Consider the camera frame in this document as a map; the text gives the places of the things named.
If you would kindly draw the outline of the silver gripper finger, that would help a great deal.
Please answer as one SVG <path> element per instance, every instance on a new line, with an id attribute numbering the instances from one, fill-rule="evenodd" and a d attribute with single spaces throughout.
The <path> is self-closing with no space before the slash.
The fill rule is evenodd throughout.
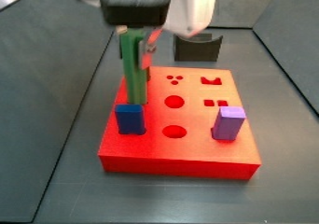
<path id="1" fill-rule="evenodd" d="M 126 33 L 126 26 L 125 25 L 117 25 L 116 28 L 114 28 L 114 31 L 116 31 L 116 34 L 117 34 L 117 37 L 118 37 L 118 48 L 120 48 L 120 59 L 121 59 L 121 38 L 120 36 Z"/>
<path id="2" fill-rule="evenodd" d="M 144 38 L 138 42 L 138 62 L 140 69 L 146 69 L 152 64 L 152 55 L 156 52 L 156 42 L 160 38 L 161 29 L 156 28 L 146 30 L 144 33 Z"/>

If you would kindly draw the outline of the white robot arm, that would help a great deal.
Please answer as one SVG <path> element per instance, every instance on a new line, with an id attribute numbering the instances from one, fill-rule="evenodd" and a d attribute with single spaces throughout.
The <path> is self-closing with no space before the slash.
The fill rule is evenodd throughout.
<path id="1" fill-rule="evenodd" d="M 120 25 L 157 26 L 140 48 L 140 68 L 152 63 L 156 40 L 162 30 L 184 40 L 207 28 L 213 16 L 216 0 L 120 0 Z"/>

